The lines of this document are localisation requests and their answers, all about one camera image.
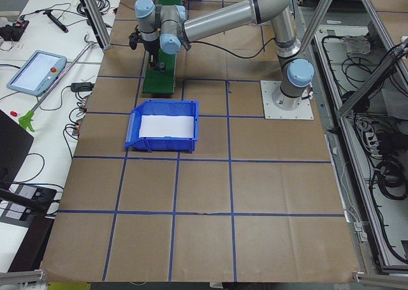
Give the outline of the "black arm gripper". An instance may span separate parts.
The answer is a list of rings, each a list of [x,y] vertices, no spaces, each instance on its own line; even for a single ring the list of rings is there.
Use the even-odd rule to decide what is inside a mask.
[[[159,61],[159,49],[160,41],[144,41],[144,49],[149,53],[150,69],[157,69],[157,63]]]

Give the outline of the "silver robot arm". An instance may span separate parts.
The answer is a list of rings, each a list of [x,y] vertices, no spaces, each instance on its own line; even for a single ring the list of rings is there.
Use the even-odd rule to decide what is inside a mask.
[[[138,25],[129,36],[129,46],[142,43],[153,69],[164,71],[159,53],[177,54],[181,48],[202,38],[229,31],[245,24],[270,22],[273,40],[282,70],[282,82],[272,94],[274,105],[291,111],[300,106],[302,94],[314,77],[314,67],[301,57],[302,44],[297,38],[295,20],[290,14],[291,0],[244,0],[200,17],[187,19],[179,5],[156,5],[152,0],[137,0]]]

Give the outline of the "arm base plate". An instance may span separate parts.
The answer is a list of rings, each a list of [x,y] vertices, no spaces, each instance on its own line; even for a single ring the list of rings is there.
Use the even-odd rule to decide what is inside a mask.
[[[310,100],[303,99],[307,91],[304,91],[299,98],[289,98],[283,95],[281,83],[281,81],[260,81],[265,119],[313,120]]]

